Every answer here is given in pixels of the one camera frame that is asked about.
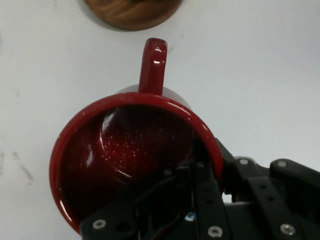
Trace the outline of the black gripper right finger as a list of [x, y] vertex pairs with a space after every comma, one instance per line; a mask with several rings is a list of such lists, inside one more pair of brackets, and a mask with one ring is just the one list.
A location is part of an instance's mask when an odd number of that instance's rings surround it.
[[263, 167], [233, 156], [219, 143], [224, 159], [225, 204], [232, 240], [318, 240], [320, 173], [286, 158]]

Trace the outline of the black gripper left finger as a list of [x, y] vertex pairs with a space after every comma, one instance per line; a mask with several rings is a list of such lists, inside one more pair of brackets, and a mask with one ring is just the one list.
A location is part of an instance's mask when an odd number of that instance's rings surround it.
[[207, 240], [224, 225], [209, 151], [196, 139], [176, 168], [155, 170], [80, 224], [84, 240]]

